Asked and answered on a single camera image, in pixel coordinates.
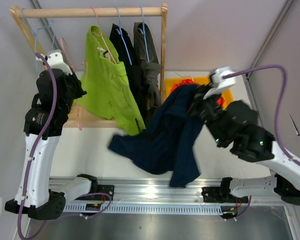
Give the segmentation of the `orange shorts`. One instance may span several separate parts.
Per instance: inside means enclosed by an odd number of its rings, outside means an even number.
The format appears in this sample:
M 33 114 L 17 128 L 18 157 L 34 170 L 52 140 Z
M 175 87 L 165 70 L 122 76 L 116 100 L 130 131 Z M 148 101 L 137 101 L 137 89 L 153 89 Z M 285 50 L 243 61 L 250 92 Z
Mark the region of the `orange shorts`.
M 199 84 L 194 82 L 192 79 L 186 78 L 186 79 L 183 79 L 181 82 L 174 84 L 173 87 L 171 88 L 170 92 L 172 93 L 176 88 L 178 88 L 179 86 L 183 86 L 183 85 L 199 85 Z M 221 107 L 224 107 L 225 102 L 226 102 L 226 100 L 222 96 L 217 101 L 217 103 Z

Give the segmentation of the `lime green shorts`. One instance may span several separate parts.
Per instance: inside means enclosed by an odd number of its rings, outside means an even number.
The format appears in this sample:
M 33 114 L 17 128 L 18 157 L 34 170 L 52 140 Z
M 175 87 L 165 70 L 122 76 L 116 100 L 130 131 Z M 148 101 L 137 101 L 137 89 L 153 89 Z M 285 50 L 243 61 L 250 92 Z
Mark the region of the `lime green shorts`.
M 97 25 L 92 25 L 86 34 L 85 62 L 82 84 L 87 91 L 79 105 L 91 114 L 105 120 L 115 120 L 128 135 L 138 135 L 145 123 L 130 90 L 125 65 L 110 39 L 103 37 L 117 64 L 113 62 L 99 35 Z

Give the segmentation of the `navy blue shorts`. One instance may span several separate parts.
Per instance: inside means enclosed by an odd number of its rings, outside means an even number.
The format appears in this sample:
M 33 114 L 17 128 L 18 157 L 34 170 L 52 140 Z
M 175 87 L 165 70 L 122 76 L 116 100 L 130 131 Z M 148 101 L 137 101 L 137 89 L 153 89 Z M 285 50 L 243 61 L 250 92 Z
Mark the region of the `navy blue shorts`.
M 169 186 L 185 188 L 200 176 L 193 146 L 203 121 L 187 114 L 196 84 L 177 87 L 138 135 L 113 135 L 108 149 L 153 175 L 171 172 Z

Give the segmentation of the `black shorts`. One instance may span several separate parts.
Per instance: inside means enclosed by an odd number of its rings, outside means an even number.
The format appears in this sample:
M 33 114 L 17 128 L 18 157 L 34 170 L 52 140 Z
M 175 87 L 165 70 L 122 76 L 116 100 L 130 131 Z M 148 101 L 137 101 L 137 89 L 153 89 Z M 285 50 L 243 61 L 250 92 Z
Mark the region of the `black shorts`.
M 118 53 L 119 60 L 124 63 L 129 88 L 137 103 L 142 119 L 145 121 L 147 107 L 143 70 L 139 65 L 131 39 L 123 28 L 114 23 L 112 24 L 109 39 Z

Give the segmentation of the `olive grey shorts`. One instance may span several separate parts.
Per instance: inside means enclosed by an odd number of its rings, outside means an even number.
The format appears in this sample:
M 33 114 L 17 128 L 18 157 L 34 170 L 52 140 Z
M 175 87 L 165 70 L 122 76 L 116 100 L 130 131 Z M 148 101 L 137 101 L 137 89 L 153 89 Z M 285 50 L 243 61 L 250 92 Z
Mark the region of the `olive grey shorts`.
M 151 119 L 157 113 L 158 108 L 162 104 L 158 86 L 158 76 L 161 73 L 163 66 L 159 64 L 151 31 L 145 24 L 146 41 L 150 60 L 150 62 L 147 62 L 144 36 L 141 33 L 141 30 L 142 22 L 135 22 L 133 27 L 134 50 L 138 58 L 139 65 L 143 71 L 147 108 L 147 115 L 144 123 L 149 125 Z

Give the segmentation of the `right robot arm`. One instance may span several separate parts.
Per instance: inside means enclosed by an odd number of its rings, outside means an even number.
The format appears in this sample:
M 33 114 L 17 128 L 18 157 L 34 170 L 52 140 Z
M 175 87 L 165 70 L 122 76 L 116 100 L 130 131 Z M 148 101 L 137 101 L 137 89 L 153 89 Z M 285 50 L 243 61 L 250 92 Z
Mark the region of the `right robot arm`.
M 218 148 L 248 163 L 259 164 L 274 171 L 274 175 L 259 178 L 224 177 L 219 187 L 203 187 L 206 203 L 248 203 L 249 197 L 277 197 L 283 202 L 300 206 L 300 160 L 289 160 L 280 151 L 275 137 L 259 126 L 258 112 L 242 100 L 231 102 L 223 109 L 221 94 L 208 96 L 210 86 L 196 88 L 188 114 L 202 119 Z

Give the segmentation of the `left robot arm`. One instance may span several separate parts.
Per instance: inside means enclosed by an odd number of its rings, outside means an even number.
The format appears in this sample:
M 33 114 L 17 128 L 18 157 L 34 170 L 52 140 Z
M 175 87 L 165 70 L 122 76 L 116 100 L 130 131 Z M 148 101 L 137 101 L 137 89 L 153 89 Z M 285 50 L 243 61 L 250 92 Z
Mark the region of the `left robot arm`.
M 38 93 L 25 115 L 25 162 L 20 186 L 15 197 L 4 209 L 13 214 L 25 214 L 35 220 L 56 220 L 67 203 L 84 196 L 93 200 L 98 196 L 98 180 L 88 174 L 77 177 L 60 188 L 50 189 L 49 180 L 53 156 L 62 134 L 63 125 L 75 99 L 86 94 L 74 72 L 52 69 L 56 90 L 48 70 L 36 80 Z

